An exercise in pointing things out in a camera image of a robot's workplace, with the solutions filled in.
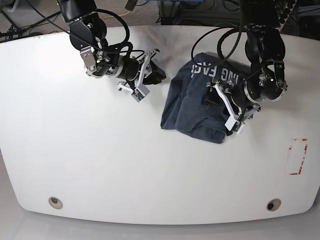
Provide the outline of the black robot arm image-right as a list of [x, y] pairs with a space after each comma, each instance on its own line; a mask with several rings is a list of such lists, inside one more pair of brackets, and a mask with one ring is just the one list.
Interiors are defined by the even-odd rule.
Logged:
[[[240, 25], [220, 37], [217, 54], [220, 59], [218, 64], [231, 68], [240, 79], [230, 87], [223, 80], [209, 83], [202, 102], [206, 105], [222, 103], [221, 97], [215, 90], [215, 87], [222, 87], [226, 102], [232, 107], [240, 111], [252, 109], [259, 111], [261, 101], [275, 101], [287, 91], [284, 64], [286, 49], [278, 30], [280, 22], [273, 0], [241, 0], [238, 5]], [[231, 53], [223, 55], [222, 44], [234, 33], [238, 35], [232, 51], [236, 50], [242, 33], [247, 35], [245, 54], [250, 61], [249, 74], [237, 70], [228, 62]]]

